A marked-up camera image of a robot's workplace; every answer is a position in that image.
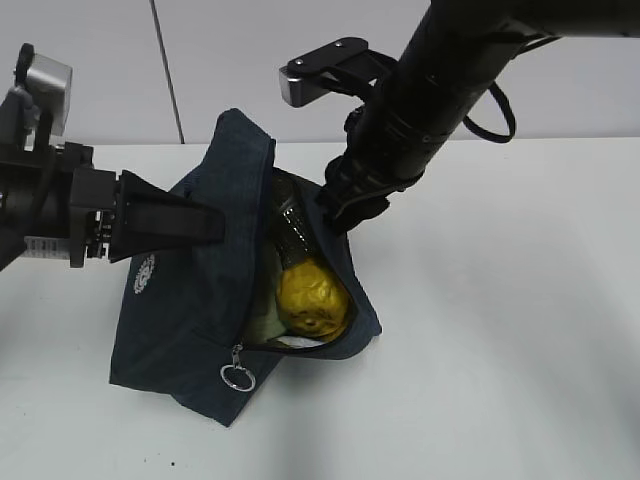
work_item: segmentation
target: yellow object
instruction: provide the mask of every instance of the yellow object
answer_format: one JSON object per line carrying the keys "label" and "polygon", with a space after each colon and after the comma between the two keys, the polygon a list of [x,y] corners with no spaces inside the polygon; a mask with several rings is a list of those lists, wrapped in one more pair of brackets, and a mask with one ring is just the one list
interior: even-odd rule
{"label": "yellow object", "polygon": [[346,328],[349,294],[314,258],[282,272],[276,296],[282,320],[298,335],[326,337]]}

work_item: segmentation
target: cable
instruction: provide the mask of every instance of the cable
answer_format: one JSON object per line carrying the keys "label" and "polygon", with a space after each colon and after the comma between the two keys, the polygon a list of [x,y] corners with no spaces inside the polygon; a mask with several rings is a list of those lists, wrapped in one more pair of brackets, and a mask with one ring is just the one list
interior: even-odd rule
{"label": "cable", "polygon": [[[560,40],[560,37],[541,37],[541,36],[531,37],[531,41],[527,43],[524,47],[522,47],[522,49],[520,49],[516,57],[519,57],[520,55],[524,55],[525,53],[529,53],[533,50],[536,50],[537,48],[541,48],[546,45],[549,45],[550,43],[553,43],[557,40]],[[509,104],[509,99],[504,94],[504,92],[500,89],[500,87],[498,87],[498,84],[496,82],[493,82],[489,87],[489,93],[491,93],[491,96],[495,99],[496,103],[498,104],[498,107],[500,107],[500,111],[502,112],[504,119],[507,121],[507,126],[509,127],[509,134],[500,135],[498,133],[490,132],[489,130],[482,128],[480,125],[478,125],[473,120],[471,120],[471,118],[469,118],[468,115],[464,117],[464,119],[462,120],[462,123],[464,124],[465,127],[467,127],[467,130],[469,130],[474,135],[477,135],[478,137],[482,138],[483,140],[489,140],[490,142],[494,142],[494,143],[508,143],[513,139],[513,137],[516,134],[516,128],[517,128],[516,117],[513,114],[511,105]]]}
{"label": "cable", "polygon": [[53,174],[56,169],[56,154],[53,151],[49,151],[48,148],[52,124],[53,116],[50,112],[44,111],[40,115],[40,124],[36,131],[33,151],[46,156],[46,162],[40,172],[38,186],[33,192],[33,200],[31,201],[29,211],[18,229],[21,235],[26,235],[38,221],[42,207],[47,200],[47,195],[49,195],[49,188],[51,187],[51,181],[53,180]]}
{"label": "cable", "polygon": [[493,82],[489,87],[489,93],[491,93],[491,96],[495,99],[496,103],[500,107],[502,115],[504,115],[504,119],[507,121],[509,134],[500,135],[499,133],[490,132],[489,130],[482,128],[476,122],[471,120],[468,115],[464,117],[462,123],[471,133],[477,135],[483,140],[489,140],[490,142],[494,143],[509,143],[516,134],[516,116],[513,114],[513,110],[511,109],[511,105],[509,104],[509,99],[500,89],[500,87],[498,87],[498,84],[496,82]]}

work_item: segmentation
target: robotic arm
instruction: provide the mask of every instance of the robotic arm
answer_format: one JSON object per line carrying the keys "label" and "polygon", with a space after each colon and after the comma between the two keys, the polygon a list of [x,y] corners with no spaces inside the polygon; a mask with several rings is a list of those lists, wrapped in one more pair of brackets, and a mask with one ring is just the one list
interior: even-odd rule
{"label": "robotic arm", "polygon": [[[484,138],[510,140],[515,118],[495,79],[520,53],[561,36],[640,37],[640,2],[433,0],[397,63],[354,38],[289,62],[280,74],[290,105],[329,91],[364,101],[345,124],[346,151],[326,169],[318,201],[328,224],[344,232],[382,213],[387,196],[415,184],[463,121]],[[486,132],[466,117],[487,90],[509,135]]]}
{"label": "robotic arm", "polygon": [[[345,123],[347,149],[326,169],[318,202],[337,233],[389,206],[414,185],[464,122],[506,142],[515,118],[495,84],[514,57],[561,36],[640,37],[638,0],[433,0],[401,58],[343,38],[280,70],[294,107],[329,93],[358,96]],[[69,258],[135,254],[221,241],[216,210],[163,192],[131,172],[93,167],[91,147],[49,145],[61,135],[71,69],[25,44],[15,86],[0,105],[0,270],[20,255]],[[467,114],[487,91],[501,106],[509,135],[475,125]],[[35,132],[32,150],[25,148]]]}
{"label": "robotic arm", "polygon": [[[224,216],[166,193],[131,172],[96,170],[93,148],[49,145],[62,135],[71,68],[20,50],[15,85],[0,105],[0,270],[20,255],[66,258],[72,267],[107,254],[215,243]],[[35,131],[33,149],[25,148]]]}

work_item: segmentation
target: metal key ring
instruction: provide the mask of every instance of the metal key ring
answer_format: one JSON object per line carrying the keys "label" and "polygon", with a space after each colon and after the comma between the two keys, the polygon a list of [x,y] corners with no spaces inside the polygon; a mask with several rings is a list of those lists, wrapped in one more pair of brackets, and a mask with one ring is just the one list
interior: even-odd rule
{"label": "metal key ring", "polygon": [[[240,385],[232,382],[229,379],[229,377],[227,377],[227,370],[229,369],[244,373],[246,377],[249,379],[250,385],[248,387],[241,387]],[[256,377],[253,375],[253,373],[251,373],[250,370],[244,367],[239,367],[239,366],[236,367],[234,365],[225,365],[220,369],[220,376],[222,377],[222,380],[224,380],[224,383],[226,383],[229,387],[233,388],[238,392],[247,393],[247,392],[251,392],[254,388],[256,388]]]}

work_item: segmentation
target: white tabletop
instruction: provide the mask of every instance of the white tabletop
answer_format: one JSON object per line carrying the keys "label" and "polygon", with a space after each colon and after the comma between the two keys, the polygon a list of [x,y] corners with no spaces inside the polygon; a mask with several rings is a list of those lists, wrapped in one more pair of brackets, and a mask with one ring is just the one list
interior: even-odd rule
{"label": "white tabletop", "polygon": [[[281,145],[321,181],[339,144]],[[204,146],[96,149],[169,187]],[[351,235],[384,333],[231,429],[107,383],[127,264],[0,274],[0,478],[640,478],[640,139],[450,142]]]}

